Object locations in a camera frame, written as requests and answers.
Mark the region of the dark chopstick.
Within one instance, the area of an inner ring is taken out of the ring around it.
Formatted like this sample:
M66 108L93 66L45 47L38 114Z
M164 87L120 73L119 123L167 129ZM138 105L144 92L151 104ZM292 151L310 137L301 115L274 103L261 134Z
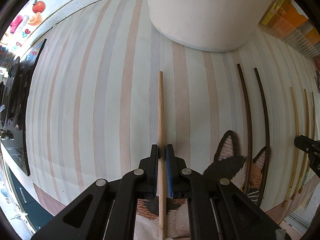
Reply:
M250 178L251 178L251 170L252 170L252 153L253 153L253 129L252 129L252 115L251 115L251 108L249 104L249 96L247 91L247 86L245 82L245 77L242 72L241 65L239 63L236 64L242 92L244 95L244 102L245 102L245 111L246 111L246 122L247 122L247 167L246 167L246 176L245 176L245 183L243 192L244 194L248 194L249 191L249 184L250 184Z
M269 123L269 118L268 118L268 109L267 109L264 88L263 88L263 84L261 82L261 78L260 78L257 67L254 68L254 72L255 72L255 75L257 78L261 102L263 105L264 127L265 127L265 147L264 147L264 149L265 149L265 162L264 162L264 165L262 168L262 181L261 181L261 184L259 187L259 197L258 197L258 201L257 201L257 206L260 207L262 200L263 200L264 192L265 192L267 175L268 175L268 168L269 168L269 162L270 162L270 123Z

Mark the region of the blue cabinet door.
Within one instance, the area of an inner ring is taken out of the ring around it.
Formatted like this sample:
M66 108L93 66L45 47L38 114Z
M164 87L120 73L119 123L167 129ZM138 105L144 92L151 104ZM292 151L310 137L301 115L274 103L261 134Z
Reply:
M11 185L16 193L17 199L20 201L20 206L27 214L27 220L29 220L35 231L39 231L50 220L52 220L54 216L51 215L36 201L35 198L28 193L10 168L8 168L8 176L11 178Z

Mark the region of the striped cat table mat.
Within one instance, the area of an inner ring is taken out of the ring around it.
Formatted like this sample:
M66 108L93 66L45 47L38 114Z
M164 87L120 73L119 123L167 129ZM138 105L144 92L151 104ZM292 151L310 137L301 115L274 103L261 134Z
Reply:
M164 75L166 141L188 167L203 172L225 132L247 155L245 77L253 154L265 145L263 84L271 157L261 208L277 221L311 196L309 172L292 199L302 165L296 133L310 132L312 97L319 135L319 94L312 60L256 29L240 48L209 53L166 38L152 25L147 0L103 0L49 30L33 74L26 113L30 176L40 203L58 213L98 178L113 181L138 167L158 141L158 74Z

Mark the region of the orange seasoning box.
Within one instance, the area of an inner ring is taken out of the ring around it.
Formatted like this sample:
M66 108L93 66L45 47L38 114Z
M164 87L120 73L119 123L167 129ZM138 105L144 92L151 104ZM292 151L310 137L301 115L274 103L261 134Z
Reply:
M271 29L274 36L285 38L308 20L300 14L291 0L286 0L272 18Z

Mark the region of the clear plastic organizer tray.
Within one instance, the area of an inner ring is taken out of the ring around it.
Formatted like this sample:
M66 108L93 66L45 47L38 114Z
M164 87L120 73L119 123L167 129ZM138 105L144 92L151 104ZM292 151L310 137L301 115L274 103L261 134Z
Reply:
M303 14L308 18L306 13L294 0L291 0L291 2L300 14ZM262 26L260 23L259 24L265 32L274 36L270 25L271 23L272 19L266 26ZM298 29L293 31L287 37L278 39L291 46L307 59L319 56L319 32L316 30L315 26L312 24L309 18L304 24L302 24Z

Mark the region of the yellow seasoning box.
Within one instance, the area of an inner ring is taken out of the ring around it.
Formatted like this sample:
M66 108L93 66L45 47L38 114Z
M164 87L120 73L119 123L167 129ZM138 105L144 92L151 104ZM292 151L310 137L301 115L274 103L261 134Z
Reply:
M283 3L286 0L273 0L273 2L270 4L266 12L264 13L263 17L260 20L260 24L262 26L266 26L272 17L278 12L280 7L283 5Z

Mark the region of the black gas stove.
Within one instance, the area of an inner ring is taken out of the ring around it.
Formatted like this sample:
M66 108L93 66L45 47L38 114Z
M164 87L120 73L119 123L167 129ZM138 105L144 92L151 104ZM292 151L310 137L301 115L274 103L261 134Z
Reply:
M1 143L17 166L30 175L26 145L26 110L31 81L46 39L32 46L9 67L8 78L1 83Z

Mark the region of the cream cylindrical utensil holder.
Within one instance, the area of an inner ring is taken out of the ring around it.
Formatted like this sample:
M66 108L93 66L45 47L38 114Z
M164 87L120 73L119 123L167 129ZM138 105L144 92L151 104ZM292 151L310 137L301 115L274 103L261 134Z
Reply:
M242 46L273 0L148 0L153 26L190 48L223 52Z

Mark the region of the colourful wall stickers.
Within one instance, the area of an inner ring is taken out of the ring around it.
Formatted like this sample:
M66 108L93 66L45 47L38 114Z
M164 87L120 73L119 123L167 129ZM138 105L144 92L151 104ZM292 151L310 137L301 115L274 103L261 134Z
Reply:
M7 69L26 39L43 22L46 4L41 0L28 2L10 23L1 38L1 73Z

